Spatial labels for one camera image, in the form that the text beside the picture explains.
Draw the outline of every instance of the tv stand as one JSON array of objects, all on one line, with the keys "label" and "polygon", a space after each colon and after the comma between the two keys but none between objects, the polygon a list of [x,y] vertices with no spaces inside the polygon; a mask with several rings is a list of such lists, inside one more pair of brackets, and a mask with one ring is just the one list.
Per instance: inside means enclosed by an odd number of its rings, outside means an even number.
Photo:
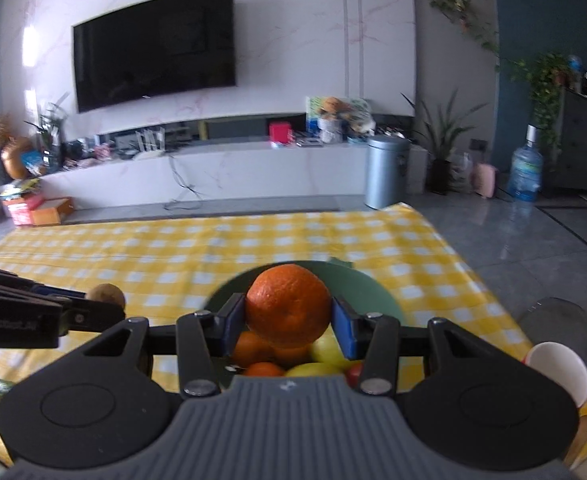
[{"label": "tv stand", "polygon": [[[61,171],[45,175],[41,185],[47,198],[74,197],[77,209],[167,203],[180,195],[185,201],[355,195],[365,192],[366,154],[367,146],[346,143],[280,149],[269,141],[209,144]],[[200,198],[183,193],[172,166]],[[412,146],[409,193],[423,192],[426,170],[427,151]]]}]

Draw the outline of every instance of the white cup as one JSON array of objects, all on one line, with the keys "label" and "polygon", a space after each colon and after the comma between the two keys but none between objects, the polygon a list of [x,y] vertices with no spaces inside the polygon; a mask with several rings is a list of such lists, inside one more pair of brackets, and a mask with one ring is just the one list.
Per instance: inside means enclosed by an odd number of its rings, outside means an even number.
[{"label": "white cup", "polygon": [[587,366],[568,346],[540,343],[529,350],[523,362],[567,390],[576,406],[587,402]]}]

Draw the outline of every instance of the cabinet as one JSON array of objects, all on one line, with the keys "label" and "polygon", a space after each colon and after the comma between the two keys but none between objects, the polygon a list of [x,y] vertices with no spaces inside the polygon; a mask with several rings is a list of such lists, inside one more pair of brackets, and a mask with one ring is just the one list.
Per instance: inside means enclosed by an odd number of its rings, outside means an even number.
[{"label": "cabinet", "polygon": [[566,91],[558,121],[560,152],[548,186],[587,189],[587,98]]}]

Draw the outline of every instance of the yellow checkered tablecloth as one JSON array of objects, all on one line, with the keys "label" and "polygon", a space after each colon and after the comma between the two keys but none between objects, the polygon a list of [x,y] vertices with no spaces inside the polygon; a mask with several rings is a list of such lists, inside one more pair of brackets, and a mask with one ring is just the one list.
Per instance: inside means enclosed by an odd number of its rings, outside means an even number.
[{"label": "yellow checkered tablecloth", "polygon": [[[251,267],[287,260],[353,262],[398,301],[406,324],[442,316],[520,359],[530,345],[473,271],[416,210],[191,218],[20,229],[0,243],[0,268],[47,285],[87,291],[110,282],[128,316],[172,324]],[[91,335],[56,350],[0,350],[0,378],[17,381]],[[400,386],[422,377],[406,360]],[[154,380],[177,389],[175,356],[155,359]],[[0,442],[0,457],[7,460]]]}]

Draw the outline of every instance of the red box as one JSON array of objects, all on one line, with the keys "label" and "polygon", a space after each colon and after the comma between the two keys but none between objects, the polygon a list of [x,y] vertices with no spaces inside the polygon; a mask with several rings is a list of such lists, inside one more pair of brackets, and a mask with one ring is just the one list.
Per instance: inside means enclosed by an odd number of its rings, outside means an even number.
[{"label": "red box", "polygon": [[269,124],[269,140],[280,144],[289,144],[294,138],[294,131],[289,123],[271,123]]}]

